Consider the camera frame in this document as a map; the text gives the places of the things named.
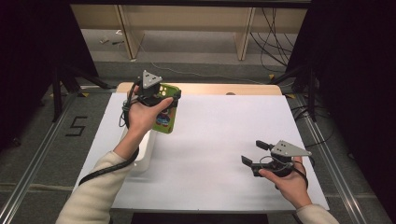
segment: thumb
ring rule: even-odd
[[[262,175],[262,177],[267,178],[268,180],[270,180],[271,182],[273,182],[276,185],[277,185],[277,183],[279,182],[279,179],[280,179],[279,176],[275,175],[271,171],[267,171],[267,170],[264,170],[264,169],[260,169],[259,170],[259,174]]]
[[[173,98],[168,97],[168,98],[163,99],[159,104],[155,105],[155,107],[158,110],[158,113],[165,110],[166,107],[168,107],[170,104],[172,104],[172,102],[173,102]]]

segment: white sleeve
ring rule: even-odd
[[[304,224],[336,224],[338,221],[318,204],[310,204],[297,209],[297,216]]]
[[[121,162],[115,152],[110,151],[95,165],[92,172]],[[114,203],[125,177],[134,167],[134,163],[117,171],[100,175],[78,186],[67,200],[56,223],[104,223],[110,220],[110,208]]]

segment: wrist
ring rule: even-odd
[[[308,194],[302,195],[298,198],[298,200],[291,202],[291,204],[296,208],[302,208],[309,204],[312,204],[311,199],[309,198]]]
[[[145,134],[145,132],[128,130],[113,151],[125,160],[129,160],[136,152]]]

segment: electronic device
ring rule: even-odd
[[[132,104],[139,102],[146,106],[155,106],[163,99],[173,97],[174,101],[156,118],[156,123],[153,125],[153,130],[161,133],[171,133],[173,131],[178,99],[181,97],[181,90],[178,87],[162,84],[162,77],[157,77],[146,70],[142,77],[138,77],[134,82],[128,98],[122,105],[121,119],[124,120],[124,125],[129,128],[129,109]],[[136,95],[133,95],[134,88],[138,86]]]
[[[297,161],[293,161],[291,158],[311,156],[312,153],[310,151],[304,150],[283,140],[280,140],[275,146],[257,140],[256,147],[264,150],[270,150],[271,155],[262,157],[260,159],[260,163],[253,163],[253,161],[247,157],[241,156],[242,163],[251,168],[254,176],[262,177],[259,173],[260,169],[269,170],[279,177],[287,176],[292,171],[295,171],[304,178],[306,185],[308,186],[308,180],[306,179],[305,174],[294,168],[294,163]],[[262,162],[262,160],[266,158],[270,158],[272,160],[267,163]]]

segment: white tabletop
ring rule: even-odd
[[[78,181],[120,141],[125,97],[111,96]],[[193,213],[294,211],[273,183],[254,177],[241,162],[241,155],[254,162],[269,155],[255,146],[256,140],[273,145],[285,140],[304,148],[284,96],[183,95],[175,129],[157,134],[148,170],[126,178],[113,207]],[[308,158],[304,166],[313,203],[329,209]]]

